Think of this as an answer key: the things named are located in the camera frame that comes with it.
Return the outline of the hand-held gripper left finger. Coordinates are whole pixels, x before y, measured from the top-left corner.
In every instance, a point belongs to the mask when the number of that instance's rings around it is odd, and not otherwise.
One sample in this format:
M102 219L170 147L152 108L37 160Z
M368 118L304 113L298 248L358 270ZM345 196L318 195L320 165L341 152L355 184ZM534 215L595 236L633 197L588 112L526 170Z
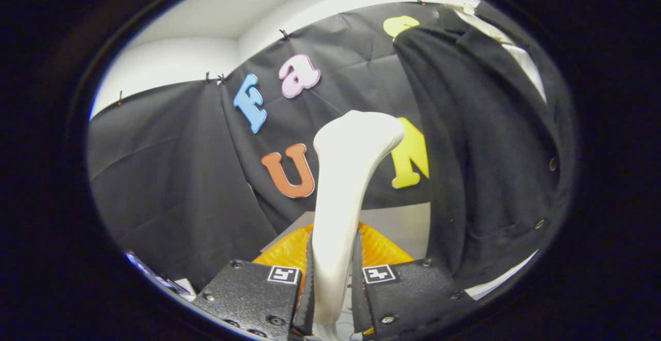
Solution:
M253 261L233 259L201 290L194 306L261 338L310 336L316 309L311 235L312 225L307 225Z

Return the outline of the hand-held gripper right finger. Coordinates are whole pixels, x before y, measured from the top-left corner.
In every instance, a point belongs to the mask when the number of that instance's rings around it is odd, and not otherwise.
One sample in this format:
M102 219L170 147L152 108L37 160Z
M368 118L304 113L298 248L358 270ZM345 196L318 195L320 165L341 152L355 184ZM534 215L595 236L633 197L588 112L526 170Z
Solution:
M413 259L364 223L357 228L351 297L354 329L365 340L428 339L476 308L437 259Z

